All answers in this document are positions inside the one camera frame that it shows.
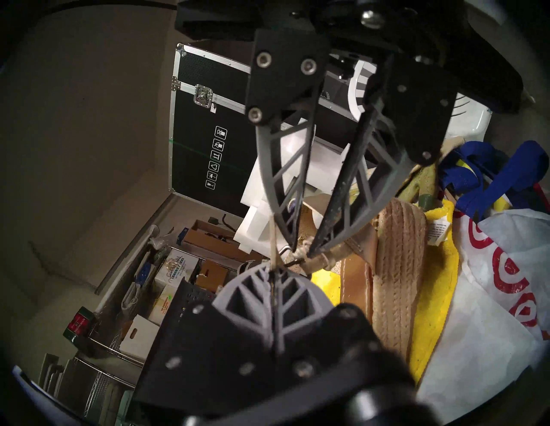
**case latch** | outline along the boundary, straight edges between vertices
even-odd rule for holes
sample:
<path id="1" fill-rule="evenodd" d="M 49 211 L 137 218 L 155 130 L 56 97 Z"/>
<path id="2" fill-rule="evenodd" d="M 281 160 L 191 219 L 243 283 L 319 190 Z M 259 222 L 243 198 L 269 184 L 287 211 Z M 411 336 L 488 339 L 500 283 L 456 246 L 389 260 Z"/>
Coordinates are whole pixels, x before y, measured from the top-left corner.
<path id="1" fill-rule="evenodd" d="M 212 95 L 213 91 L 209 87 L 201 86 L 200 84 L 197 84 L 195 86 L 195 97 L 194 101 L 197 105 L 200 105 L 205 108 L 210 108 L 210 105 L 212 103 Z"/>
<path id="2" fill-rule="evenodd" d="M 175 92 L 176 90 L 179 90 L 181 88 L 182 84 L 178 81 L 178 78 L 173 75 L 172 76 L 172 91 Z"/>

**blue strap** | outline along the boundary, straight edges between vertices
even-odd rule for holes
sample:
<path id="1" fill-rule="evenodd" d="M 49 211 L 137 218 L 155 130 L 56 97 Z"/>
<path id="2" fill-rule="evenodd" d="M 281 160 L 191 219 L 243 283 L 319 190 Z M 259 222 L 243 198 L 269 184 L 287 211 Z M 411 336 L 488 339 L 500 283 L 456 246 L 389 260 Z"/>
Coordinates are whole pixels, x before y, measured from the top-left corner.
<path id="1" fill-rule="evenodd" d="M 540 181 L 548 170 L 548 155 L 535 141 L 522 143 L 500 171 L 494 154 L 489 143 L 470 141 L 455 149 L 439 166 L 442 187 L 452 184 L 457 193 L 463 193 L 456 207 L 470 217 L 483 215 L 503 194 L 515 208 L 529 208 L 519 192 Z M 456 166 L 458 159 L 474 173 Z M 493 180 L 486 190 L 482 174 Z"/>

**woven jute sole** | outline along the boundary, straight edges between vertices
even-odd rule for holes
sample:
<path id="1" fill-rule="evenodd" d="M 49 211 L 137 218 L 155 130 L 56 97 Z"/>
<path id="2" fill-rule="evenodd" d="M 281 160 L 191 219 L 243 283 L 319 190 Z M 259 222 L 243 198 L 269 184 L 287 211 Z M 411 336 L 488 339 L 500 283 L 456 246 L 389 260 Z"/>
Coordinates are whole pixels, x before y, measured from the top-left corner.
<path id="1" fill-rule="evenodd" d="M 372 327 L 382 344 L 408 361 L 426 249 L 426 217 L 413 204 L 394 198 L 377 220 L 376 274 L 366 291 L 367 306 L 372 306 Z"/>

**yellow microfiber cloth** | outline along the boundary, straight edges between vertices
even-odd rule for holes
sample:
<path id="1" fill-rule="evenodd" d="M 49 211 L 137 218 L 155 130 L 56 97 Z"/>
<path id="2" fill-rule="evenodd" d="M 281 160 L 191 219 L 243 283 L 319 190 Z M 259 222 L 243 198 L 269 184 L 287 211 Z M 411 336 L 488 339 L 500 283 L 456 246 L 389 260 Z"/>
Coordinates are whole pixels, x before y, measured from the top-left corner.
<path id="1" fill-rule="evenodd" d="M 311 274 L 311 282 L 323 290 L 334 306 L 340 303 L 340 275 L 321 269 Z"/>
<path id="2" fill-rule="evenodd" d="M 429 224 L 446 217 L 453 221 L 454 205 L 443 200 L 443 207 L 426 212 Z M 447 239 L 438 246 L 428 245 L 425 254 L 422 285 L 417 299 L 416 314 L 412 327 L 412 343 L 409 368 L 418 383 L 421 379 L 439 336 L 445 326 L 454 288 L 457 285 L 459 256 L 453 244 L 452 225 L 449 225 Z"/>

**white sticker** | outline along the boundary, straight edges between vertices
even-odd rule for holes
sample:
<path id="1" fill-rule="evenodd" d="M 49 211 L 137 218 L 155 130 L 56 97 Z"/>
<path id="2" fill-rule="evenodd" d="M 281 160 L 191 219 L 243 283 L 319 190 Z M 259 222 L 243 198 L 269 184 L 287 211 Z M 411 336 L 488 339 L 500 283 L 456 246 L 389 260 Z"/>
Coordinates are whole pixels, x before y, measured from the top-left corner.
<path id="1" fill-rule="evenodd" d="M 214 148 L 215 150 L 218 150 L 218 151 L 223 151 L 223 146 L 225 144 L 226 143 L 224 141 L 218 141 L 217 139 L 214 139 L 212 141 L 212 148 Z"/>
<path id="2" fill-rule="evenodd" d="M 213 180 L 214 182 L 216 182 L 216 180 L 218 179 L 218 174 L 214 173 L 213 171 L 207 171 L 206 172 L 206 177 L 209 178 L 210 180 Z"/>
<path id="3" fill-rule="evenodd" d="M 214 161 L 210 161 L 208 163 L 208 168 L 212 171 L 218 171 L 219 170 L 219 164 L 215 163 Z"/>
<path id="4" fill-rule="evenodd" d="M 212 158 L 214 161 L 220 162 L 222 160 L 222 153 L 212 150 L 212 152 L 210 153 L 210 158 Z"/>
<path id="5" fill-rule="evenodd" d="M 446 241 L 449 227 L 450 222 L 445 216 L 428 222 L 428 245 L 439 246 L 441 242 Z"/>
<path id="6" fill-rule="evenodd" d="M 215 137 L 219 137 L 220 139 L 226 140 L 227 137 L 227 130 L 223 127 L 216 126 L 216 131 L 214 132 Z"/>

